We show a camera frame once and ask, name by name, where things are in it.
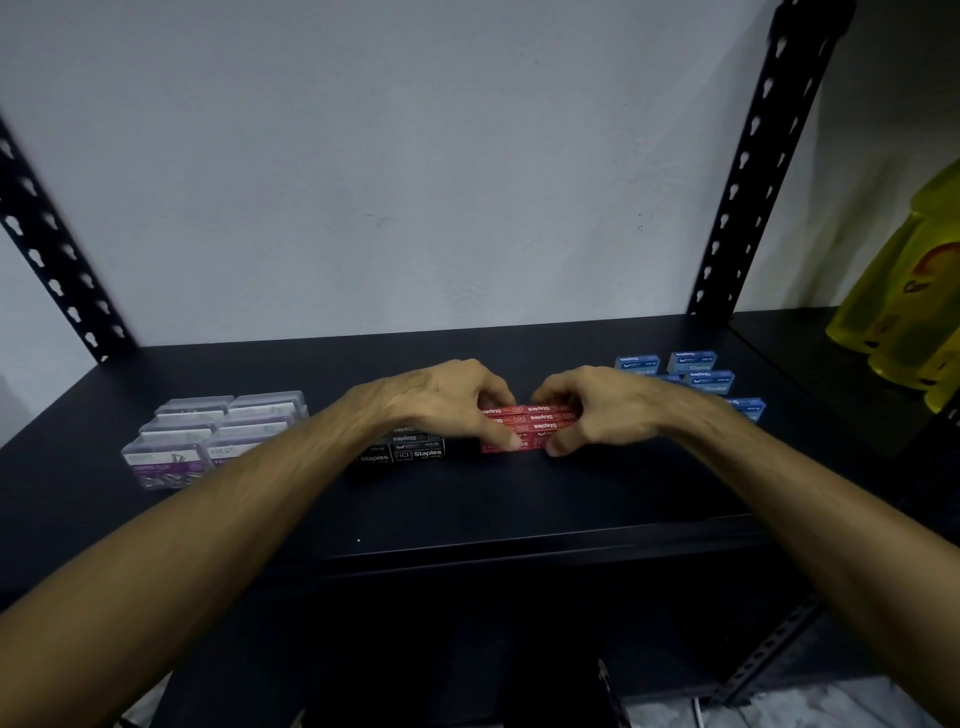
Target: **blue staples box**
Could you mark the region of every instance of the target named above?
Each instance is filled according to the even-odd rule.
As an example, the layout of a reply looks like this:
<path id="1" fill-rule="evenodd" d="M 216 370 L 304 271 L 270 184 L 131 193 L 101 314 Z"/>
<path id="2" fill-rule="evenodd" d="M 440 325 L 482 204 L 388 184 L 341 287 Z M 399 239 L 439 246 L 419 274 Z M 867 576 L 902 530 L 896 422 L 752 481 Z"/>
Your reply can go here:
<path id="1" fill-rule="evenodd" d="M 672 375 L 709 372 L 716 363 L 716 352 L 673 352 L 667 362 L 666 371 Z"/>
<path id="2" fill-rule="evenodd" d="M 634 375 L 654 375 L 660 368 L 660 357 L 654 353 L 641 356 L 618 356 L 613 362 L 613 368 Z"/>
<path id="3" fill-rule="evenodd" d="M 727 400 L 733 409 L 741 412 L 754 422 L 759 422 L 760 415 L 767 408 L 767 403 L 759 397 L 743 397 L 735 400 Z"/>
<path id="4" fill-rule="evenodd" d="M 690 372 L 684 375 L 684 384 L 701 392 L 710 392 L 712 395 L 725 395 L 730 392 L 733 384 L 733 372 L 728 369 L 718 369 L 715 372 Z"/>

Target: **bolt hole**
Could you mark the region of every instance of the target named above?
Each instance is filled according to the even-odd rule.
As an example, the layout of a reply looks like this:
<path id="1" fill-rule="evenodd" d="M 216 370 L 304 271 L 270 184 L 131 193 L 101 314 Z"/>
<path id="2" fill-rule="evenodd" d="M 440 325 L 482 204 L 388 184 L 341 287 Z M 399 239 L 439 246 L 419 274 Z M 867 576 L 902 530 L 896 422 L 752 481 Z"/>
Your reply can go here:
<path id="1" fill-rule="evenodd" d="M 33 181 L 33 180 L 31 180 L 31 179 L 29 179 L 29 178 L 27 178 L 27 177 L 21 177 L 21 178 L 20 178 L 20 184 L 23 185 L 23 188 L 24 188 L 25 190 L 27 190 L 30 194 L 32 194 L 34 197 L 36 197 L 36 187 L 34 186 L 34 181 Z"/>
<path id="2" fill-rule="evenodd" d="M 23 237 L 23 229 L 20 228 L 19 220 L 17 220 L 12 215 L 7 215 L 7 217 L 5 217 L 3 221 L 7 223 L 7 227 L 10 228 L 14 234 L 19 235 L 20 237 Z"/>

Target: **forearm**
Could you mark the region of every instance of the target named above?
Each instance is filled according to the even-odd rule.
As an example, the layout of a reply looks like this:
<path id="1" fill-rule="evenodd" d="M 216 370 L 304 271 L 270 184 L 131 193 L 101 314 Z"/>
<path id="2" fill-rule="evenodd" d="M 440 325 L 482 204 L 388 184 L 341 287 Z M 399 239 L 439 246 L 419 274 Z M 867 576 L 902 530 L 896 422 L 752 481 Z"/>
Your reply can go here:
<path id="1" fill-rule="evenodd" d="M 317 495 L 394 424 L 376 382 L 205 475 L 0 617 L 0 726 L 95 725 L 250 583 Z"/>
<path id="2" fill-rule="evenodd" d="M 717 398 L 687 398 L 666 434 L 763 520 L 895 677 L 960 716 L 960 549 L 796 452 Z"/>

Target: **black metal upright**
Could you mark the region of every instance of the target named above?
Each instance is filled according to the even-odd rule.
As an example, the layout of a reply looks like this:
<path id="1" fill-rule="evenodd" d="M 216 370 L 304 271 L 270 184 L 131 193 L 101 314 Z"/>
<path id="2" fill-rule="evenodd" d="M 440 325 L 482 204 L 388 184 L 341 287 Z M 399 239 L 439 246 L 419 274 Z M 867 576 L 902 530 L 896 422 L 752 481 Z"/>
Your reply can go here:
<path id="1" fill-rule="evenodd" d="M 136 343 L 0 119 L 0 225 L 98 362 Z"/>
<path id="2" fill-rule="evenodd" d="M 733 314 L 833 46 L 854 9 L 853 0 L 783 0 L 777 8 L 688 315 L 720 324 Z"/>

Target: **shelving unit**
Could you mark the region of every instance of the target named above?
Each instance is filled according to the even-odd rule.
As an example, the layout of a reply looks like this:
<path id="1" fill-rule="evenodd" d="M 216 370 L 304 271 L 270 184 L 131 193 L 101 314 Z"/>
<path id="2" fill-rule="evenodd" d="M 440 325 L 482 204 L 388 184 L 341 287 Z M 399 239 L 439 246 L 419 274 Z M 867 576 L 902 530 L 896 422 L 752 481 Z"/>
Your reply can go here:
<path id="1" fill-rule="evenodd" d="M 0 124 L 0 221 L 100 362 L 0 449 L 0 606 L 168 497 L 142 491 L 118 454 L 165 400 L 302 389 L 316 412 L 356 383 L 449 358 L 479 358 L 527 400 L 551 372 L 610 365 L 624 352 L 665 360 L 714 349 L 736 372 L 733 396 L 766 400 L 762 428 L 882 497 L 938 516 L 928 522 L 941 530 L 960 524 L 949 515 L 960 508 L 943 505 L 957 500 L 949 483 L 960 399 L 933 417 L 916 394 L 884 384 L 823 334 L 830 309 L 731 318 L 852 10 L 812 0 L 778 9 L 686 315 L 138 348 L 69 231 L 50 223 L 59 220 L 53 203 Z M 51 285 L 53 276 L 62 284 Z M 155 725 L 183 711 L 209 715 L 218 696 L 246 694 L 244 686 L 251 715 L 289 724 L 292 714 L 256 702 L 256 686 L 271 685 L 291 706 L 309 699 L 310 681 L 330 672 L 311 652 L 335 642 L 322 627 L 336 622 L 360 636 L 357 654 L 389 646 L 356 623 L 358 600 L 400 605 L 388 622 L 429 634 L 453 664 L 477 644 L 435 625 L 459 623 L 451 615 L 472 604 L 471 634 L 493 647 L 464 662 L 472 688 L 425 688 L 445 706 L 430 715 L 444 722 L 499 715 L 504 661 L 546 613 L 583 625 L 626 697 L 736 703 L 875 669 L 744 505 L 679 448 L 590 448 L 558 462 L 536 452 L 481 456 L 465 441 L 443 461 L 348 470 L 185 658 Z M 401 624 L 397 615 L 414 619 L 411 605 L 426 603 L 436 606 L 426 613 L 432 622 Z M 404 639 L 396 635 L 398 648 Z M 363 687 L 382 687 L 385 674 L 373 670 Z"/>

